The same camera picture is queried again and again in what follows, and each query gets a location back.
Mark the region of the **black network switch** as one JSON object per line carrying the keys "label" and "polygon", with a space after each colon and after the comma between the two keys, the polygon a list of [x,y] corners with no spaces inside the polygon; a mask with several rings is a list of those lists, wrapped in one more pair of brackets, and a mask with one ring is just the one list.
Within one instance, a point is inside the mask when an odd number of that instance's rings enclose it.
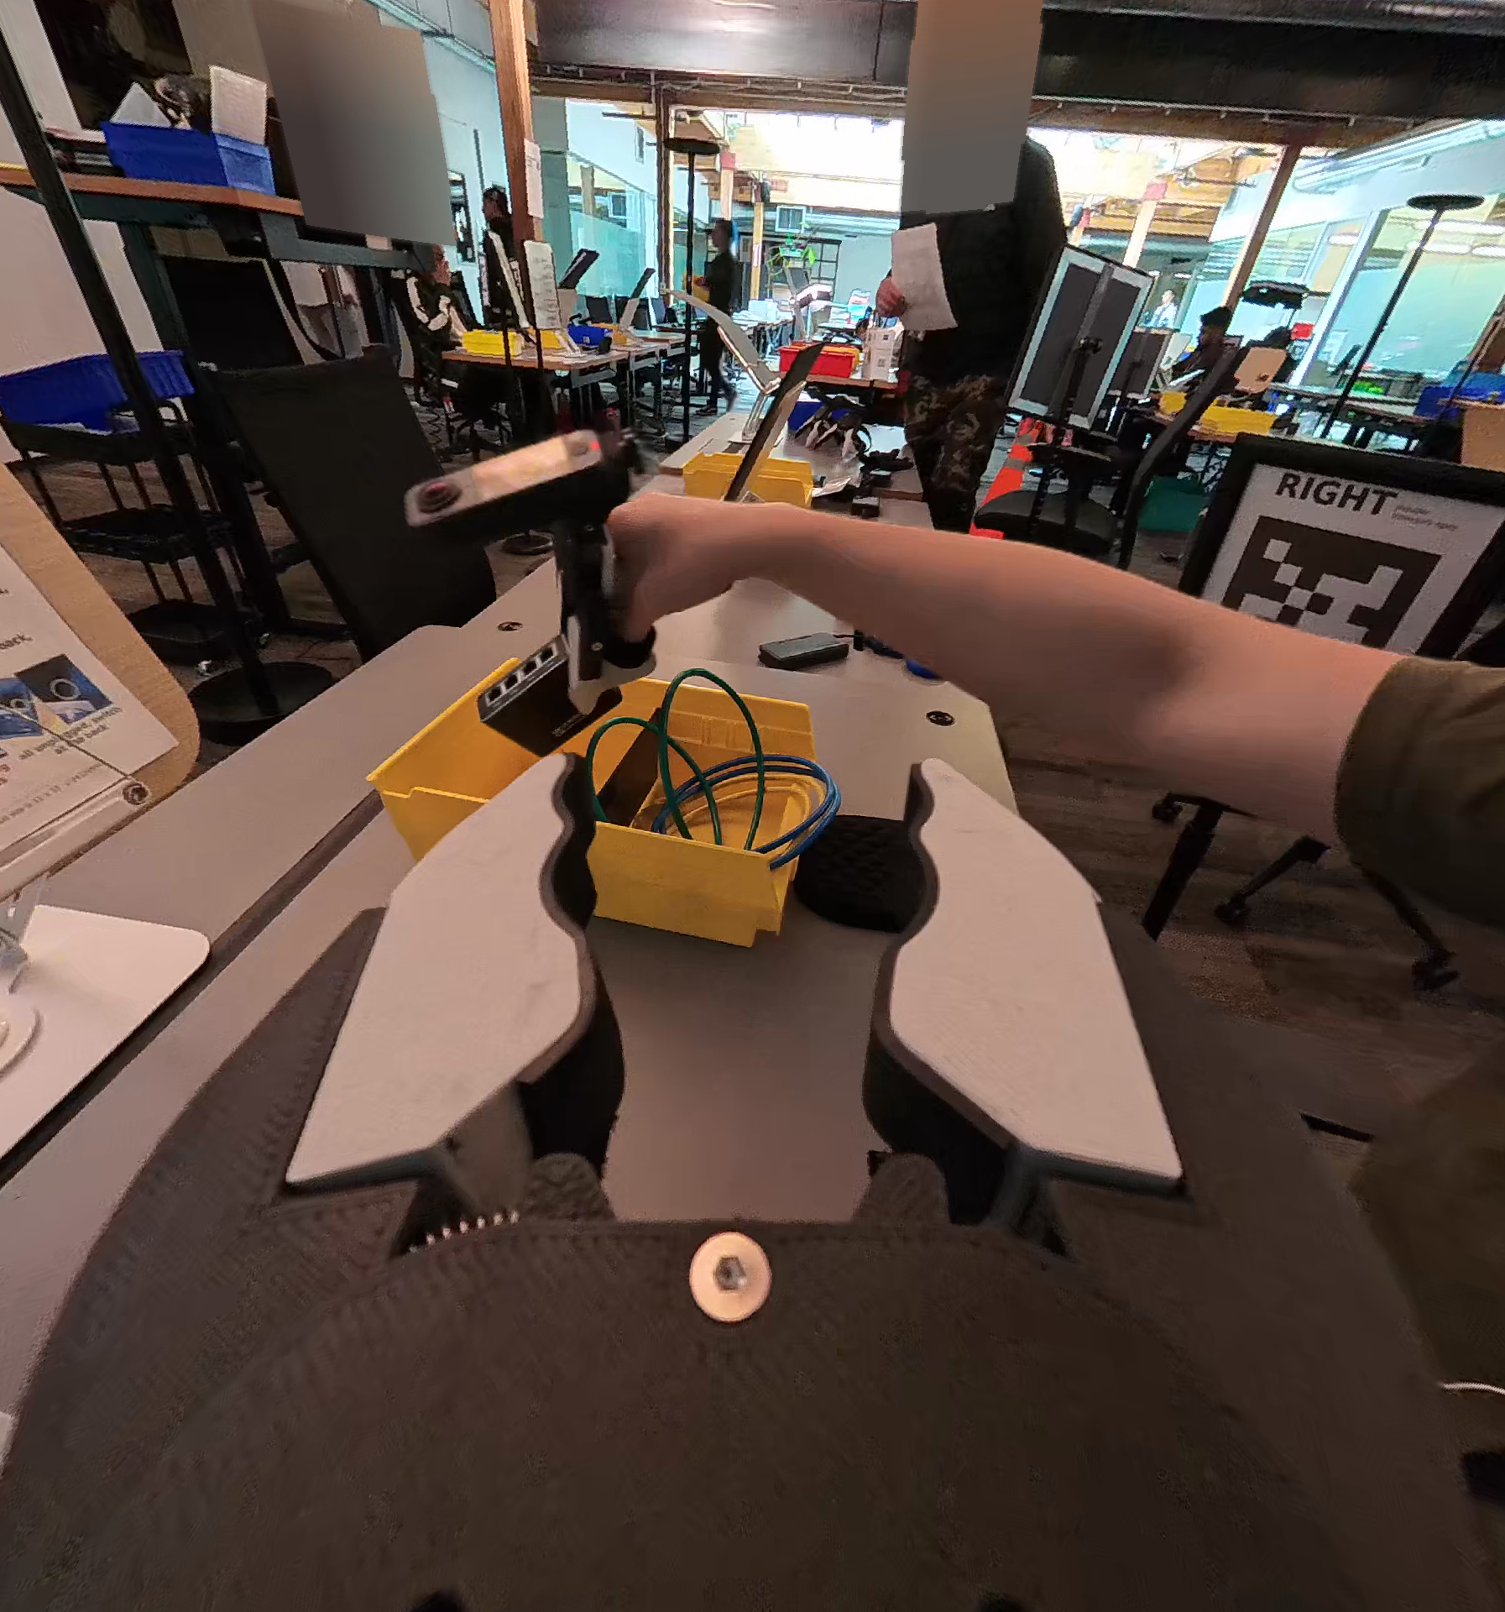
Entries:
{"label": "black network switch", "polygon": [[478,721],[537,760],[562,751],[611,707],[609,702],[583,712],[574,704],[562,636],[501,672],[475,697]]}

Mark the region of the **grey slanted board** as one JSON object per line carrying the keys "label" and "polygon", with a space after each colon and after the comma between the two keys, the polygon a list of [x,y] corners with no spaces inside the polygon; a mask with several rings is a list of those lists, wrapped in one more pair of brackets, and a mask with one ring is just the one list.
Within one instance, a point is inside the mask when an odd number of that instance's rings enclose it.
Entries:
{"label": "grey slanted board", "polygon": [[748,449],[731,477],[722,496],[726,505],[738,505],[754,500],[754,484],[762,473],[764,465],[775,447],[783,440],[790,414],[804,391],[818,360],[823,355],[825,343],[811,341],[797,348],[787,372],[780,376],[775,393],[759,421]]}

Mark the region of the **person's right forearm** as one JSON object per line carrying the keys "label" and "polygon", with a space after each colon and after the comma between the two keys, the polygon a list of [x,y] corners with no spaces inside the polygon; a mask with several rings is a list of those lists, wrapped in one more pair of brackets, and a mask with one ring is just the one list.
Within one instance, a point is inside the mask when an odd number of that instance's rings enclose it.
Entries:
{"label": "person's right forearm", "polygon": [[1390,655],[1064,555],[755,519],[778,583],[1104,763],[1340,845],[1505,934],[1505,672]]}

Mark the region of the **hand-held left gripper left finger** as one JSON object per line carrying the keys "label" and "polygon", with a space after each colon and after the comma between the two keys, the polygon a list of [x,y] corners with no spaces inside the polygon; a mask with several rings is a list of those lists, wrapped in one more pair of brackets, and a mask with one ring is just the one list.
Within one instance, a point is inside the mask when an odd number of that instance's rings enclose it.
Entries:
{"label": "hand-held left gripper left finger", "polygon": [[592,1030],[595,796],[578,756],[537,761],[389,899],[286,1184],[436,1180],[513,1192],[532,1161],[520,1089]]}

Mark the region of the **blue plastic bin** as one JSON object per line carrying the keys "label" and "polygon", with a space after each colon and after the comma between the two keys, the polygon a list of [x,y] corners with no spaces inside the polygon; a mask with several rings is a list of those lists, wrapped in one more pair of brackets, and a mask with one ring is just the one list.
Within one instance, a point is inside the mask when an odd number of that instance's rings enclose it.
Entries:
{"label": "blue plastic bin", "polygon": [[264,144],[119,121],[105,121],[101,133],[114,166],[126,179],[278,196],[274,161]]}
{"label": "blue plastic bin", "polygon": [[[138,353],[150,395],[175,402],[196,395],[182,353]],[[21,426],[75,426],[114,433],[114,419],[133,409],[108,355],[84,355],[0,376],[0,418]]]}

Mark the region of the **black office chair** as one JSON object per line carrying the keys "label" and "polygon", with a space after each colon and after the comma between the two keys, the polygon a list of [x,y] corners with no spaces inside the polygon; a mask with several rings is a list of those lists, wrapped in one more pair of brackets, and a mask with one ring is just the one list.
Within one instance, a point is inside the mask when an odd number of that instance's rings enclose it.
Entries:
{"label": "black office chair", "polygon": [[405,496],[442,466],[387,350],[206,379],[363,660],[496,604],[482,543],[407,524]]}

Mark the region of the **white poster stand base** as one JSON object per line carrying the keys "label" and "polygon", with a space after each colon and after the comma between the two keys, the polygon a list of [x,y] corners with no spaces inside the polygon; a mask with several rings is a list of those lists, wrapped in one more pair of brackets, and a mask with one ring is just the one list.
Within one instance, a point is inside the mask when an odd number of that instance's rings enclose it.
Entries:
{"label": "white poster stand base", "polygon": [[199,974],[197,931],[40,904],[0,958],[0,1164]]}

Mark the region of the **white paper sheet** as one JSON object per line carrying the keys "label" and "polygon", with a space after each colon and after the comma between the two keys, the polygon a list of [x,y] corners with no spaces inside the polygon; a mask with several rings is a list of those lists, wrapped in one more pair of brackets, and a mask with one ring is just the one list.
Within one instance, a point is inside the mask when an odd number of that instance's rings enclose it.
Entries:
{"label": "white paper sheet", "polygon": [[909,334],[947,334],[959,325],[946,287],[937,224],[893,234],[891,280],[902,299],[898,318]]}

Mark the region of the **black textured pad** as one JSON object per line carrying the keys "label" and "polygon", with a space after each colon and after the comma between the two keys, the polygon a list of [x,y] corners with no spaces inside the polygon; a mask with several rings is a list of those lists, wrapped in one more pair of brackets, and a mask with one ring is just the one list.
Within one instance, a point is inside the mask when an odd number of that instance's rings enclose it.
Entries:
{"label": "black textured pad", "polygon": [[797,859],[792,894],[825,922],[902,936],[926,883],[904,821],[839,815]]}

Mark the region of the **person's right hand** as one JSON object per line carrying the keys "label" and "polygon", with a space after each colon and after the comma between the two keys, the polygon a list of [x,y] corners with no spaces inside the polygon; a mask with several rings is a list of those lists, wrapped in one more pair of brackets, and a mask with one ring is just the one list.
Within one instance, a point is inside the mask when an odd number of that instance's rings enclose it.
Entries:
{"label": "person's right hand", "polygon": [[710,604],[759,575],[787,510],[639,494],[607,519],[614,554],[612,611],[626,641],[673,615]]}

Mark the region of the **printed instruction poster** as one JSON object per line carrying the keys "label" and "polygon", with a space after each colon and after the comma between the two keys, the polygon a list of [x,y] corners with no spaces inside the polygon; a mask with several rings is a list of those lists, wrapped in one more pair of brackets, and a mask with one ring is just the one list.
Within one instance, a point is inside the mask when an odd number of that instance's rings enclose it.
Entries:
{"label": "printed instruction poster", "polygon": [[0,903],[171,796],[189,697],[0,461]]}

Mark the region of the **black framed tag sign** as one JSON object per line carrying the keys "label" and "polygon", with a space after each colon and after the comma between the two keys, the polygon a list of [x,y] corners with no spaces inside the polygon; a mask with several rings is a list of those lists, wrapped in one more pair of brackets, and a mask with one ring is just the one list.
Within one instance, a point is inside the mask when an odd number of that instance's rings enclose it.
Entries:
{"label": "black framed tag sign", "polygon": [[1448,660],[1505,590],[1505,473],[1245,437],[1179,590],[1317,637]]}

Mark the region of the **wooden top desk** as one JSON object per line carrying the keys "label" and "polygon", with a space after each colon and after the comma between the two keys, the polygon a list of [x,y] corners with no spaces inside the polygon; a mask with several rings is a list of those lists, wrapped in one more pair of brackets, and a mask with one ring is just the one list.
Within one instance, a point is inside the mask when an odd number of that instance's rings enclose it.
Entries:
{"label": "wooden top desk", "polygon": [[[316,269],[356,269],[372,273],[396,273],[429,268],[431,254],[424,245],[398,243],[389,240],[380,247],[382,238],[351,238],[332,231],[314,231],[304,221],[300,201],[269,196],[257,191],[197,186],[173,180],[133,180],[100,173],[67,173],[60,170],[60,180],[68,198],[74,201],[82,221],[91,224],[112,224],[117,227],[124,259],[135,276],[138,294],[157,332],[159,348],[164,351],[180,351],[185,358],[199,362],[199,344],[194,341],[187,325],[185,313],[178,303],[176,285],[168,264],[182,261],[182,243],[171,257],[161,250],[156,231],[163,231],[166,240],[171,233],[190,236],[192,233],[208,233],[218,238],[222,252],[227,257],[199,259],[206,266],[260,266],[267,297],[279,308],[278,320],[292,344],[290,353],[299,351],[299,362],[309,360],[306,351],[309,332],[304,327],[295,330],[297,315],[290,313],[295,306],[288,303],[292,290],[285,276],[272,275],[278,266],[309,266]],[[42,203],[42,194],[32,173],[20,165],[0,163],[0,191],[30,203]],[[13,358],[13,369],[25,369],[30,362],[46,364],[53,357],[70,357],[53,350],[51,341],[37,353],[37,336],[25,339],[20,336],[16,348],[2,355],[0,365]]]}

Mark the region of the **black display board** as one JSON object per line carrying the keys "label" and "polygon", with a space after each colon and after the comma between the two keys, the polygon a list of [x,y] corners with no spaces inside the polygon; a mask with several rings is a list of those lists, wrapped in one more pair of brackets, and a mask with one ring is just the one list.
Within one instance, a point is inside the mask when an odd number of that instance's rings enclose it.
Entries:
{"label": "black display board", "polygon": [[1007,411],[1057,428],[1094,425],[1155,276],[1080,247],[1059,254]]}

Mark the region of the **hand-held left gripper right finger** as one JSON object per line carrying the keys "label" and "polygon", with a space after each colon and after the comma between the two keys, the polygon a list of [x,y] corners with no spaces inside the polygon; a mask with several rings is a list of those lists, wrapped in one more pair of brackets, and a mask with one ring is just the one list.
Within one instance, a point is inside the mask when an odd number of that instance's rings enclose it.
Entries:
{"label": "hand-held left gripper right finger", "polygon": [[1101,899],[951,765],[912,768],[921,911],[883,958],[872,1046],[1045,1178],[1167,1196],[1183,1163]]}

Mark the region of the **dark bin divider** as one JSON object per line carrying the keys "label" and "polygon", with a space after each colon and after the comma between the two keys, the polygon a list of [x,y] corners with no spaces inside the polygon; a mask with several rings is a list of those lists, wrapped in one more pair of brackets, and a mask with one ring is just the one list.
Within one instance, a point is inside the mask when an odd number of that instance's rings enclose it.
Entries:
{"label": "dark bin divider", "polygon": [[653,718],[614,716],[593,733],[586,770],[604,822],[630,828],[660,784],[661,735]]}

